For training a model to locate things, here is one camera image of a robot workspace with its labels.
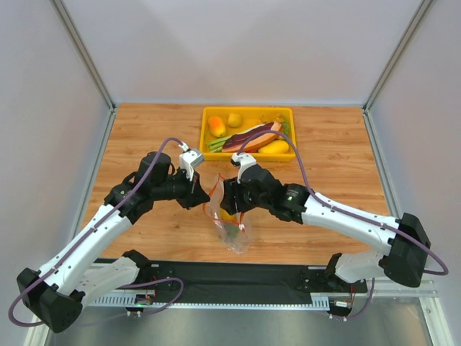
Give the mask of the yellow fake lemon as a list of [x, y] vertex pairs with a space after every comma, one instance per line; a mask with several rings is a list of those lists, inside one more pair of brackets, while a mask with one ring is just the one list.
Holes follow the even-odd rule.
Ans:
[[236, 221], [237, 215], [231, 215], [226, 210], [220, 209], [220, 218], [224, 221]]

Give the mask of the clear zip top bag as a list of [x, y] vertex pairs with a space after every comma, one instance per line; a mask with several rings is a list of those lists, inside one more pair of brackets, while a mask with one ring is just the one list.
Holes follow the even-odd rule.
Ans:
[[244, 213], [229, 214], [220, 207], [224, 197], [224, 176], [218, 174], [208, 193], [210, 201], [202, 205], [205, 216], [212, 221], [219, 240], [236, 254], [246, 252], [252, 241], [251, 220]]

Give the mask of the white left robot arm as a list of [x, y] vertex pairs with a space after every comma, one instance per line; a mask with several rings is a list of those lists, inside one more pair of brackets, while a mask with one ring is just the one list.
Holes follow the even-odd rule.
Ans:
[[86, 271], [120, 234], [150, 212], [156, 201], [175, 200], [184, 209], [209, 201], [195, 170], [204, 160], [199, 150], [188, 149], [180, 154], [179, 167], [174, 167], [167, 154], [148, 153], [137, 171], [110, 190], [90, 222], [64, 249], [38, 270], [26, 267], [18, 274], [23, 304], [41, 323], [60, 333], [92, 301], [145, 280], [149, 260], [135, 250], [93, 275]]

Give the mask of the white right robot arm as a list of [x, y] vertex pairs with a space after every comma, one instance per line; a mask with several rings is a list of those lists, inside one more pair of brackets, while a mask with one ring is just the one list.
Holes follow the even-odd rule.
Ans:
[[419, 218], [410, 213], [393, 218], [364, 212], [305, 186], [282, 184], [258, 164], [225, 179], [223, 187], [220, 206], [230, 215], [262, 208], [281, 221], [331, 229], [371, 247], [334, 254], [327, 275], [345, 283], [387, 277], [410, 288], [421, 284], [431, 243]]

